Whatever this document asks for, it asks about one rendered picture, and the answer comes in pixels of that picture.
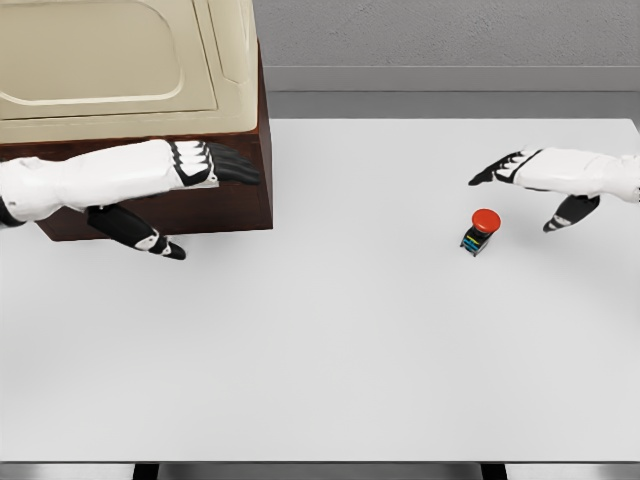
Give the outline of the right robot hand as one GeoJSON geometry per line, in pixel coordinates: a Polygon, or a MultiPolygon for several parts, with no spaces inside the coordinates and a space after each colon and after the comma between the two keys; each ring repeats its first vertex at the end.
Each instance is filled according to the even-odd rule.
{"type": "Polygon", "coordinates": [[[565,200],[543,226],[546,233],[583,220],[599,206],[603,194],[634,198],[632,179],[624,173],[620,159],[571,149],[510,153],[477,173],[468,184],[478,186],[494,181],[565,194],[565,200]]]}

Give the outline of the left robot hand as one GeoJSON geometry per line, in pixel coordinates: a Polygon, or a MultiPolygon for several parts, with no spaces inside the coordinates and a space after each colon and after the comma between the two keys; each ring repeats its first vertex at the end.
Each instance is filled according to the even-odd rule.
{"type": "Polygon", "coordinates": [[[259,170],[239,151],[202,140],[149,140],[89,152],[61,163],[56,193],[65,207],[130,248],[183,260],[185,251],[120,202],[173,190],[215,188],[221,182],[260,183],[259,170]]]}

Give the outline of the dark brown cabinet drawer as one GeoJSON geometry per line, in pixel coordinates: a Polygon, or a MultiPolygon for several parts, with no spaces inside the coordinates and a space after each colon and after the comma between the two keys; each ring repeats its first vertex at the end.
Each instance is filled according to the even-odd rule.
{"type": "Polygon", "coordinates": [[[209,135],[209,141],[237,149],[260,171],[257,186],[223,182],[217,188],[171,191],[125,201],[122,207],[166,235],[228,232],[267,228],[271,224],[268,194],[268,153],[256,130],[242,134],[209,135]]]}

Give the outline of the beige and brown cabinet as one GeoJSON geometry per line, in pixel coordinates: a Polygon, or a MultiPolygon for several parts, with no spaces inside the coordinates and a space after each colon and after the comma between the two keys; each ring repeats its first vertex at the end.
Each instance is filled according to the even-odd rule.
{"type": "Polygon", "coordinates": [[[0,0],[0,160],[256,130],[272,150],[253,0],[0,0]]]}

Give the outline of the red button switch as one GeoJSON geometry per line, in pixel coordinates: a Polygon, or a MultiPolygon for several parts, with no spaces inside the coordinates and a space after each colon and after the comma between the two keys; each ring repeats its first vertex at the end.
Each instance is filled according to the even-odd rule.
{"type": "Polygon", "coordinates": [[[496,211],[487,208],[476,210],[471,216],[470,228],[461,239],[460,247],[476,257],[488,245],[501,224],[501,217],[496,211]]]}

